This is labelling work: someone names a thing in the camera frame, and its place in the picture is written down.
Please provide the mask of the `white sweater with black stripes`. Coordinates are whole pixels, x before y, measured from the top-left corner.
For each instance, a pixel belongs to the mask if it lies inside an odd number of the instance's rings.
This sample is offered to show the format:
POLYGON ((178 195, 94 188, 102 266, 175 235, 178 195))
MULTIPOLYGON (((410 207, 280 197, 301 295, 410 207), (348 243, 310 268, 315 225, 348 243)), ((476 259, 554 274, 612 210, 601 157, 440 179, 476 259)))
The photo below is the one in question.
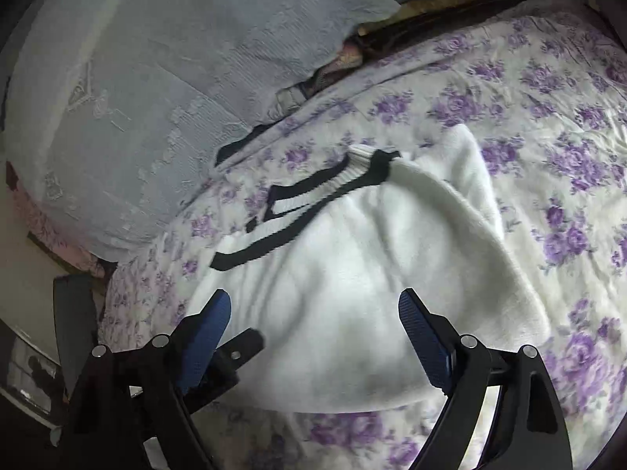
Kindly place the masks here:
POLYGON ((545 305, 506 249, 467 126, 415 153, 355 145, 337 166, 276 187, 263 221, 218 243, 188 310, 223 290, 233 306, 227 336, 263 334, 234 402, 367 412, 428 392, 397 313, 406 289, 493 347, 548 337, 545 305))

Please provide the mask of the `pink floral fabric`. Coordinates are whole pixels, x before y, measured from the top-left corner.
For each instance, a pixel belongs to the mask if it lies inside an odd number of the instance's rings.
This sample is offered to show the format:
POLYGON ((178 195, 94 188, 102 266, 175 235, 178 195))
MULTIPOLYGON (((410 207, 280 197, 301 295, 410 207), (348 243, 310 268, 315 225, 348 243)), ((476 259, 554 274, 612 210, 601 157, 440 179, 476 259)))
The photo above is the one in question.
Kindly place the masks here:
POLYGON ((105 268, 99 259, 72 239, 64 237, 32 201, 10 163, 5 166, 5 181, 18 217, 28 229, 28 237, 40 249, 69 272, 87 273, 97 279, 105 277, 105 268))

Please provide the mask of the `white lace cover cloth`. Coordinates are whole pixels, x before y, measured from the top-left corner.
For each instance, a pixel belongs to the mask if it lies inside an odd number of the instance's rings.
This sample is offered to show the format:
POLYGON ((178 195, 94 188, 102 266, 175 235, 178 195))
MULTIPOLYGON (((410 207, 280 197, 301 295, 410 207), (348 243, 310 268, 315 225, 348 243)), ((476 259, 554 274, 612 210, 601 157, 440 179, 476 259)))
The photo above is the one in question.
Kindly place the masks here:
POLYGON ((397 0, 45 0, 9 81, 5 146, 25 190, 107 261, 151 241, 220 148, 397 0))

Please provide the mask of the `purple floral bedsheet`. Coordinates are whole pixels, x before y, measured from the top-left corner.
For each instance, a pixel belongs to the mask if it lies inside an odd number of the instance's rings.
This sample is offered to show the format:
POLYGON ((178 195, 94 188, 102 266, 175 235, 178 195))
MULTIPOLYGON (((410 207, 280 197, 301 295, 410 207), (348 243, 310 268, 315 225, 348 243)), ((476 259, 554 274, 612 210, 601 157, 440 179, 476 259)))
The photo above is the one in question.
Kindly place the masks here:
MULTIPOLYGON (((169 333, 218 243, 255 228, 276 187, 337 166, 355 145, 415 153, 464 125, 490 175, 505 236, 542 300, 536 346, 574 466, 626 413, 626 54, 576 0, 529 0, 483 24, 363 68, 219 166, 207 189, 109 283, 101 341, 169 333)), ((297 413, 236 403, 198 416, 227 469, 404 469, 443 395, 385 410, 297 413)))

